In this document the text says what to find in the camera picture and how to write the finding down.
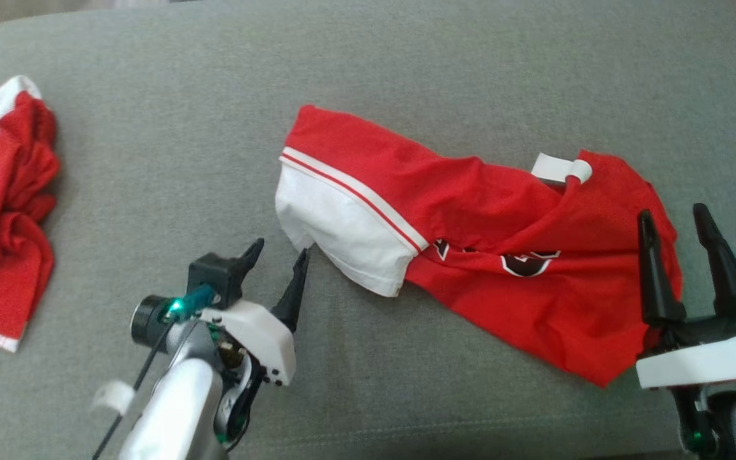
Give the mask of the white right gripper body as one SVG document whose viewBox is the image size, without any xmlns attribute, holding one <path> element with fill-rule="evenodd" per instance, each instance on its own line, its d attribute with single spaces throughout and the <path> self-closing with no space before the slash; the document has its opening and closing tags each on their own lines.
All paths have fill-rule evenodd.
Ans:
<svg viewBox="0 0 736 460">
<path fill-rule="evenodd" d="M 640 359 L 636 372 L 643 389 L 736 381 L 736 337 Z"/>
</svg>

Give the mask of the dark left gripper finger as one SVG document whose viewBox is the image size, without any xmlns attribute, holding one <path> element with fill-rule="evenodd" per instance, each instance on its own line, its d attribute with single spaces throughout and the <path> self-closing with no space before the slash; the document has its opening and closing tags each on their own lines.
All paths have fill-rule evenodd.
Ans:
<svg viewBox="0 0 736 460">
<path fill-rule="evenodd" d="M 243 283 L 249 272 L 257 264 L 264 248 L 264 238 L 257 238 L 238 259 L 238 282 Z"/>
<path fill-rule="evenodd" d="M 293 265 L 293 276 L 286 286 L 282 297 L 271 309 L 275 316 L 288 330 L 295 334 L 297 331 L 299 312 L 303 305 L 303 294 L 309 270 L 309 250 L 303 249 Z"/>
</svg>

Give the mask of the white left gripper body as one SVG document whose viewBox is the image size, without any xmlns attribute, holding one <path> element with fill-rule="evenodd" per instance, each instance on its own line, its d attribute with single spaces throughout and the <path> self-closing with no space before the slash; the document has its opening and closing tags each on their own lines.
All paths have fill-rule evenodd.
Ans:
<svg viewBox="0 0 736 460">
<path fill-rule="evenodd" d="M 221 344 L 229 343 L 244 349 L 253 370 L 263 370 L 267 381 L 289 385 L 297 369 L 294 335 L 262 305 L 237 300 L 219 309 L 216 299 L 214 294 L 149 295 L 132 315 L 132 340 L 151 349 L 160 344 L 172 366 L 198 358 L 217 370 L 236 367 L 221 359 Z"/>
</svg>

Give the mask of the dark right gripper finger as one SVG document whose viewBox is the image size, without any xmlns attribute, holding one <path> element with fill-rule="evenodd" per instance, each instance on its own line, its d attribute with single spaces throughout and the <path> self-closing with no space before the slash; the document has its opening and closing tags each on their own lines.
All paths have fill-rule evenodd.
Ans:
<svg viewBox="0 0 736 460">
<path fill-rule="evenodd" d="M 661 239 L 650 210 L 638 215 L 641 316 L 648 326 L 682 323 L 686 308 L 675 297 L 667 277 Z"/>
<path fill-rule="evenodd" d="M 693 220 L 699 242 L 707 251 L 715 292 L 714 312 L 719 317 L 736 316 L 736 256 L 706 204 L 693 205 Z"/>
</svg>

